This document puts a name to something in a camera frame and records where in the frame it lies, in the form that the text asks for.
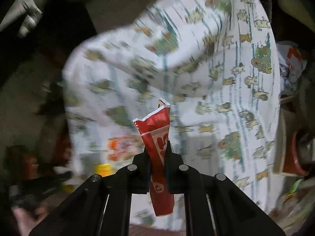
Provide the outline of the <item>red snack wrapper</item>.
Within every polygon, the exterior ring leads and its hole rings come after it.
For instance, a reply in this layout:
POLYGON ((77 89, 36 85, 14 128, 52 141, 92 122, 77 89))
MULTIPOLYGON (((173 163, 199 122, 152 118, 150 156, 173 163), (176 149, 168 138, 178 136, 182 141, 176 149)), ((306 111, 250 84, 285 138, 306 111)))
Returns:
POLYGON ((174 196, 167 190, 165 176, 165 155, 169 142, 170 103, 160 98, 158 108, 133 123, 142 137, 145 150, 149 155, 152 174, 149 194, 156 216, 165 216, 173 212, 174 196))

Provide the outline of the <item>white cat-print trash bag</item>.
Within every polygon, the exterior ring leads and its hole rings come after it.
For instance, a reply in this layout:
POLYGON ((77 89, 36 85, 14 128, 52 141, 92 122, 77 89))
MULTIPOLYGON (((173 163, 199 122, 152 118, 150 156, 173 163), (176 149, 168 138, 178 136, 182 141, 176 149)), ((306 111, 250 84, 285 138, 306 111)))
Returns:
POLYGON ((144 147, 133 120, 164 99, 173 152, 268 209, 280 73, 259 0, 156 0, 78 46, 62 76, 76 174, 131 162, 144 147))

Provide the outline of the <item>yellow container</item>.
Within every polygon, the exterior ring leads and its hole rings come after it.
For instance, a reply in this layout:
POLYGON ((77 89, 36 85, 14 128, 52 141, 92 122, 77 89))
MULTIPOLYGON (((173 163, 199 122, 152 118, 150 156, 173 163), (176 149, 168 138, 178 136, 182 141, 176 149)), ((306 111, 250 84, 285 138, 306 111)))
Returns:
POLYGON ((115 171, 112 164, 99 164, 94 165, 94 173, 106 177, 113 175, 115 171))

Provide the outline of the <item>red bowl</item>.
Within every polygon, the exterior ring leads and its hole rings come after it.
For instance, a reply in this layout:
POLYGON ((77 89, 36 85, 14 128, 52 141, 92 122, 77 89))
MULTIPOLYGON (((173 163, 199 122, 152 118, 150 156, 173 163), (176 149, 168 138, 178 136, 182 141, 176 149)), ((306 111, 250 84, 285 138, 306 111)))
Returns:
POLYGON ((292 136, 287 141, 286 154, 284 158, 283 173, 287 176, 305 177, 308 171, 304 170, 299 163, 297 155, 297 134, 298 131, 292 133, 292 136))

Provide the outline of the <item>white red plastic bag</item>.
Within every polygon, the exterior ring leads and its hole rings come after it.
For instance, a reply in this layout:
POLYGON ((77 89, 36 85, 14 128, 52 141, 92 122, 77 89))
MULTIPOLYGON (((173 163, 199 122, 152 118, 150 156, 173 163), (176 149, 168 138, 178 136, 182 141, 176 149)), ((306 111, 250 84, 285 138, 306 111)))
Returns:
POLYGON ((298 92, 299 78, 307 66, 307 60, 301 54, 297 44, 291 41, 281 41, 276 45, 281 94, 294 95, 298 92))

